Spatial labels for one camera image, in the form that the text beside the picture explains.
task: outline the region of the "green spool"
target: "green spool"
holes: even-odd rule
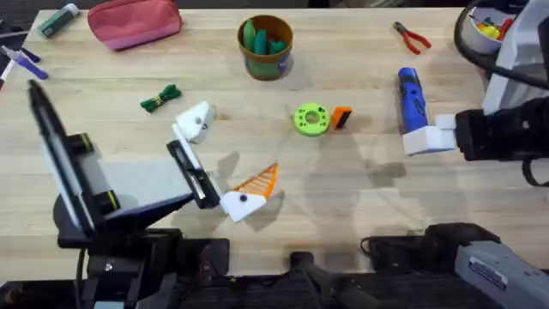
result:
[[[293,114],[293,125],[304,136],[321,136],[328,130],[329,114],[317,103],[305,103]]]

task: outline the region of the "green ribbon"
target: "green ribbon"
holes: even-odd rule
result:
[[[162,106],[169,100],[178,98],[181,96],[181,91],[175,87],[175,85],[168,85],[161,93],[155,96],[152,99],[144,100],[141,102],[141,107],[143,107],[147,112],[154,112],[157,108]]]

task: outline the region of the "pliers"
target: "pliers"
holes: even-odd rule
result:
[[[406,47],[414,54],[419,55],[421,51],[419,51],[419,49],[416,46],[412,45],[410,38],[417,40],[421,44],[425,45],[425,47],[427,48],[431,48],[431,42],[429,42],[428,39],[424,38],[423,36],[417,33],[413,33],[409,31],[400,22],[396,21],[393,24],[393,28],[402,35],[402,38],[404,38],[404,44],[406,44]]]

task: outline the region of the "wooden table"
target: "wooden table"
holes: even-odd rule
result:
[[[431,116],[480,107],[481,74],[453,45],[459,11],[182,10],[182,33],[116,53],[92,35],[84,13],[55,40],[31,33],[26,47],[44,59],[51,79],[42,84],[67,130],[87,132],[105,160],[168,157],[174,117],[207,100],[216,121],[195,147],[205,167],[236,185],[279,162],[275,198],[250,219],[235,224],[219,208],[193,204],[156,225],[193,238],[227,237],[234,274],[282,272],[297,250],[315,252],[330,270],[366,270],[362,237],[446,221],[476,222],[535,266],[549,267],[547,191],[529,187],[518,163],[466,162],[457,150],[403,155],[395,109],[400,67],[418,71]],[[34,26],[51,13],[40,12]],[[276,82],[248,76],[238,50],[238,25],[257,14],[277,15],[295,33],[292,71]],[[433,47],[413,55],[393,21]],[[30,77],[15,67],[0,92],[0,280],[72,278],[76,252],[57,248],[57,190],[28,108]],[[139,107],[169,83],[184,90],[183,99],[154,114]],[[300,136],[290,117],[307,101],[329,110],[352,106],[348,127]]]

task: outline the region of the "pink pouch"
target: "pink pouch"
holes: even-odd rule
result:
[[[181,31],[181,16],[172,0],[114,0],[87,14],[97,39],[116,51]]]

